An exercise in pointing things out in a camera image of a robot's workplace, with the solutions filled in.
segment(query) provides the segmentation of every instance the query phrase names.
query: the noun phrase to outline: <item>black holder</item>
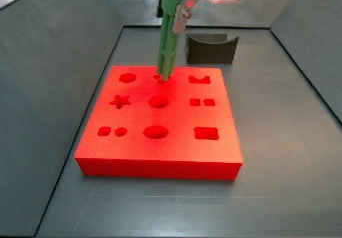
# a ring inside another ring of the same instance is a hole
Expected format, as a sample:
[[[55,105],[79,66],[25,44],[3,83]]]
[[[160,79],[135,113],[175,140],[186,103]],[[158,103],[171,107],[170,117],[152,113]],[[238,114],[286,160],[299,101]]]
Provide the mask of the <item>black holder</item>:
[[[227,34],[187,34],[187,63],[233,64],[238,41],[227,41]]]

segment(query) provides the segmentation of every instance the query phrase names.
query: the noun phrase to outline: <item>red block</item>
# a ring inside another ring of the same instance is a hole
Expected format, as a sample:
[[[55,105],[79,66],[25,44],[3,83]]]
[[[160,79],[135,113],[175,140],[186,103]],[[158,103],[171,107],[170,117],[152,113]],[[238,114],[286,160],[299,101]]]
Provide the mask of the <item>red block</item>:
[[[222,72],[114,67],[75,159],[86,175],[237,178],[243,158]]]

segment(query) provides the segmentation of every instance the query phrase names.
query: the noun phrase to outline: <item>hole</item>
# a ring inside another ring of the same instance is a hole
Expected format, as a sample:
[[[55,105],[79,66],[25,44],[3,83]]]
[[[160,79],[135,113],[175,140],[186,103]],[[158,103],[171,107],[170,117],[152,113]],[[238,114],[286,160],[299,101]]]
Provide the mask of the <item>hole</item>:
[[[100,127],[98,136],[108,136],[111,134],[111,127]]]
[[[120,128],[118,128],[118,129],[115,130],[115,135],[116,135],[118,137],[124,136],[126,133],[127,133],[127,129],[126,129],[124,127],[120,127]]]
[[[198,84],[210,84],[210,76],[205,76],[202,79],[195,78],[194,75],[188,76],[188,82],[190,83],[198,83]]]
[[[115,100],[110,103],[111,105],[116,105],[118,109],[122,109],[123,106],[131,105],[131,101],[128,100],[130,96],[115,96]]]
[[[163,126],[150,126],[144,129],[143,133],[151,139],[160,139],[168,135],[168,130]]]
[[[195,139],[218,140],[219,133],[217,128],[211,127],[195,127]]]
[[[203,100],[205,106],[215,106],[215,100],[209,98]]]
[[[148,100],[148,104],[154,108],[164,108],[168,105],[168,98],[163,95],[154,96]]]
[[[126,73],[120,75],[119,81],[124,83],[134,82],[136,79],[136,75],[132,73]]]
[[[191,98],[191,99],[190,99],[190,105],[191,105],[191,106],[201,106],[201,99],[198,99],[198,98]]]

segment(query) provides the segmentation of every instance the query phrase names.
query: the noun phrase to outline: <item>rectangular hole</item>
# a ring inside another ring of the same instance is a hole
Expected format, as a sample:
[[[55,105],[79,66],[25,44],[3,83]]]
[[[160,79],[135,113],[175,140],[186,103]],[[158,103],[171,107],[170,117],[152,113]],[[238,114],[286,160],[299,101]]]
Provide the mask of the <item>rectangular hole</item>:
[[[214,127],[195,127],[195,139],[218,140],[219,132]]]
[[[215,100],[213,98],[207,98],[203,100],[205,106],[215,106]]]
[[[198,98],[191,98],[191,99],[190,99],[190,105],[191,105],[191,106],[201,106],[201,99],[198,99]]]
[[[111,134],[111,127],[100,127],[98,136],[108,136]]]

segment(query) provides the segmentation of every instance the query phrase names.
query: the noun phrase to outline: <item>star-shaped hole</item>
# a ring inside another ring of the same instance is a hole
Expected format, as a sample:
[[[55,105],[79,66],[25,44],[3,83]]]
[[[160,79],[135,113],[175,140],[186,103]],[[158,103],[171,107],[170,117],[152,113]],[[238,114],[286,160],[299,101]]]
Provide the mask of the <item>star-shaped hole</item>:
[[[122,97],[122,96],[116,95],[115,100],[110,104],[116,105],[116,108],[122,109],[123,106],[131,105],[131,101],[128,100],[128,98],[130,98],[130,96]]]

